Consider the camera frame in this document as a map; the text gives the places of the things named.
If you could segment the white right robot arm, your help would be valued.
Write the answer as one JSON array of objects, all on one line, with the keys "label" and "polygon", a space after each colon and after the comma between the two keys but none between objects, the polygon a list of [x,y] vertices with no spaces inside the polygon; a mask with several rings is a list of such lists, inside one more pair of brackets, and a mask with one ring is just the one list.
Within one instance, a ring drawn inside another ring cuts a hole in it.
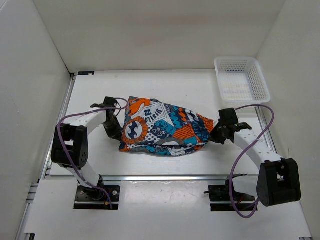
[{"label": "white right robot arm", "polygon": [[226,108],[219,111],[217,125],[210,134],[214,143],[224,144],[230,140],[247,155],[257,167],[257,176],[235,174],[232,166],[230,176],[225,181],[224,193],[230,200],[242,194],[255,197],[265,207],[271,207],[301,199],[299,168],[293,158],[284,158],[272,151],[252,127],[239,122],[236,110]]}]

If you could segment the colourful patterned shorts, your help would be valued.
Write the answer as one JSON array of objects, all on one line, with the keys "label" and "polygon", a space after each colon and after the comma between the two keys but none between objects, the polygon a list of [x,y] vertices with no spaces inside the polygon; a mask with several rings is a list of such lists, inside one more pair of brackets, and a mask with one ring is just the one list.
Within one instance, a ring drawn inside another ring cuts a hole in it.
[{"label": "colourful patterned shorts", "polygon": [[157,99],[131,96],[119,151],[180,157],[201,150],[210,140],[214,120]]}]

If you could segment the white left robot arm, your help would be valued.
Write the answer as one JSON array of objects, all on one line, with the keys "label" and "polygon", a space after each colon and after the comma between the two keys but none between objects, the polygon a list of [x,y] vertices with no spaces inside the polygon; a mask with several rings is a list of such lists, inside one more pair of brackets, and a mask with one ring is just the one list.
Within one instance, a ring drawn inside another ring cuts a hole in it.
[{"label": "white left robot arm", "polygon": [[115,112],[126,108],[120,105],[122,100],[106,96],[103,103],[92,104],[86,112],[67,115],[55,127],[51,161],[72,173],[93,200],[103,198],[105,188],[102,177],[89,164],[89,135],[104,127],[110,139],[121,139],[123,128]]}]

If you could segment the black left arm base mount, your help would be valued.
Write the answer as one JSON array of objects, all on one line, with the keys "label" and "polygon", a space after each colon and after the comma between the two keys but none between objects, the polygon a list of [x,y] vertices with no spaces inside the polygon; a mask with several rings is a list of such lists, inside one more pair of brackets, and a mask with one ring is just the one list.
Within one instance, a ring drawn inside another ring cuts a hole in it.
[{"label": "black left arm base mount", "polygon": [[111,204],[107,196],[96,189],[89,190],[81,185],[77,186],[73,208],[75,210],[118,210],[120,201],[120,185],[105,185]]}]

